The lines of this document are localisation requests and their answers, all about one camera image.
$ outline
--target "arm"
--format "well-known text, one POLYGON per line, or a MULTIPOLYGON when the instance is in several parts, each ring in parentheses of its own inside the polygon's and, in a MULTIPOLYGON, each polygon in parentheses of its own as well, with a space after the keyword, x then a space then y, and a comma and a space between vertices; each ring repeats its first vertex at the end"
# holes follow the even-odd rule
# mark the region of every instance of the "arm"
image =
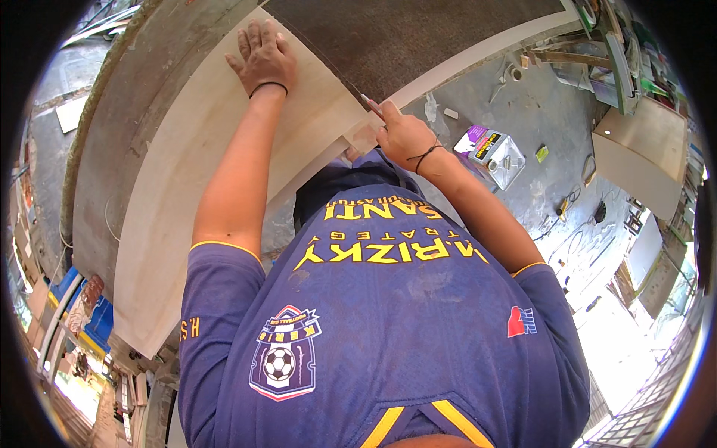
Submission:
MULTIPOLYGON (((437 144, 437 137, 413 115, 401 115, 390 101, 381 105, 386 129, 376 139, 388 157, 403 169, 416 172, 420 156, 437 144)), ((420 175, 434 184, 453 205, 468 231, 508 272, 542 263, 528 232, 460 161, 444 148, 435 148, 420 166, 420 175)))
POLYGON ((230 54, 225 57, 251 95, 249 107, 204 190, 191 242, 226 242, 258 254, 271 147, 282 105, 294 83, 296 60, 271 21, 260 27, 253 19, 248 33, 239 30, 237 40, 244 63, 230 54), (279 83, 286 90, 266 82, 279 83))

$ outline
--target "brown carpet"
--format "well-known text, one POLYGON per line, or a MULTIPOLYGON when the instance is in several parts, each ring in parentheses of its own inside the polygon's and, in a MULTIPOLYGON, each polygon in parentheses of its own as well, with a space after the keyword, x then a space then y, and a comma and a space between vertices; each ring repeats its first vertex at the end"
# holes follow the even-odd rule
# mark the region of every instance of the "brown carpet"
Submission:
POLYGON ((488 37, 564 10, 559 0, 271 0, 264 9, 351 92, 378 102, 488 37))

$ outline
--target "football club logo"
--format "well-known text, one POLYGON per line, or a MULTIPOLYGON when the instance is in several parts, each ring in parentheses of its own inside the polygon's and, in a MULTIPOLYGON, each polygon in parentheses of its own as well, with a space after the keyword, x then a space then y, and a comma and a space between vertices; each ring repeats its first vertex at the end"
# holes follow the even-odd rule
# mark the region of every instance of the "football club logo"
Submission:
POLYGON ((274 401, 309 394, 316 386, 313 339, 321 334, 316 310, 286 305, 257 336, 249 386, 274 401))
POLYGON ((514 306, 511 308, 511 316, 508 319, 508 337, 517 335, 535 334, 538 332, 536 321, 533 318, 533 308, 524 310, 514 306))

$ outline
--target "fingers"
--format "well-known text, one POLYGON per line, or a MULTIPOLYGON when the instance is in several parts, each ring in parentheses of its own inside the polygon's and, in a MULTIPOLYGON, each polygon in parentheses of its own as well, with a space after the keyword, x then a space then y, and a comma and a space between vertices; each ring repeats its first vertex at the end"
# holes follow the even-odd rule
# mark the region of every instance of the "fingers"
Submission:
POLYGON ((291 50, 291 47, 289 47, 289 42, 284 40, 284 34, 276 34, 276 47, 284 56, 294 56, 294 52, 291 50))
POLYGON ((237 43, 239 45, 239 53, 242 54, 244 62, 248 61, 249 56, 252 55, 252 48, 249 45, 249 36, 247 35, 247 30, 240 29, 237 32, 237 43))
POLYGON ((249 20, 249 46, 255 52, 262 47, 262 35, 259 28, 259 21, 256 19, 249 20))
POLYGON ((269 19, 264 20, 262 24, 262 46, 264 45, 276 45, 274 22, 269 19))
POLYGON ((239 72, 242 71, 242 63, 239 62, 239 60, 233 54, 226 53, 224 55, 224 58, 227 60, 227 64, 229 64, 232 70, 234 70, 234 73, 238 75, 239 72))
POLYGON ((384 120, 387 125, 395 124, 401 117, 401 112, 391 100, 386 100, 381 103, 381 112, 384 114, 384 120))
POLYGON ((384 151, 388 150, 389 147, 389 131, 386 128, 380 128, 379 132, 376 133, 376 142, 381 146, 384 151))

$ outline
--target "metal grille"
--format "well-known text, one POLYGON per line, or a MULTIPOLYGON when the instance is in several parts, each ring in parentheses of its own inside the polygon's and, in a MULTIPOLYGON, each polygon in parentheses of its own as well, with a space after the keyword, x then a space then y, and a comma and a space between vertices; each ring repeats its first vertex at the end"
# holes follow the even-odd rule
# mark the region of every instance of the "metal grille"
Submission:
POLYGON ((598 387, 597 382, 595 381, 595 378, 592 375, 592 371, 589 371, 590 373, 590 417, 587 419, 587 425, 585 425, 585 429, 583 429, 583 435, 585 435, 588 431, 593 429, 598 423, 602 421, 602 419, 606 415, 610 415, 610 408, 607 406, 607 403, 605 402, 605 397, 603 397, 602 392, 600 391, 600 387, 598 387))
POLYGON ((632 400, 583 447, 644 447, 655 430, 687 370, 702 321, 705 300, 699 291, 678 335, 632 400))

